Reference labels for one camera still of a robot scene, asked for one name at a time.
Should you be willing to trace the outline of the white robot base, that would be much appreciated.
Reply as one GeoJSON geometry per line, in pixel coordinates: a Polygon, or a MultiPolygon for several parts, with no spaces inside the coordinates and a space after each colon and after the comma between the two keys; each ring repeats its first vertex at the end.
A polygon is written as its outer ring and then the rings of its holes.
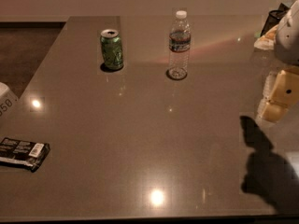
{"type": "Polygon", "coordinates": [[[0,120],[6,119],[13,112],[18,100],[10,87],[0,82],[0,120]]]}

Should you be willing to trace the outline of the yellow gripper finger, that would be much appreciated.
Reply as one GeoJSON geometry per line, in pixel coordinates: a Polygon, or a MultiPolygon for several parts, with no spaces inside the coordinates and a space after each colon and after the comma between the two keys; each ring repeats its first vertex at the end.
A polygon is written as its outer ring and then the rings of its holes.
{"type": "Polygon", "coordinates": [[[257,110],[257,116],[260,119],[268,122],[276,123],[280,121],[288,112],[288,108],[272,104],[269,101],[262,99],[257,110]]]}

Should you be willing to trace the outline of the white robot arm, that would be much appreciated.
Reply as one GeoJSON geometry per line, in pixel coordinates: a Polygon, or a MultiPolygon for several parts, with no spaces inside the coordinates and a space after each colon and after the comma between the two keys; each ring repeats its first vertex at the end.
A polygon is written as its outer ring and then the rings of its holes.
{"type": "Polygon", "coordinates": [[[254,47],[272,51],[276,63],[265,78],[257,118],[277,123],[299,101],[299,0],[269,13],[254,47]]]}

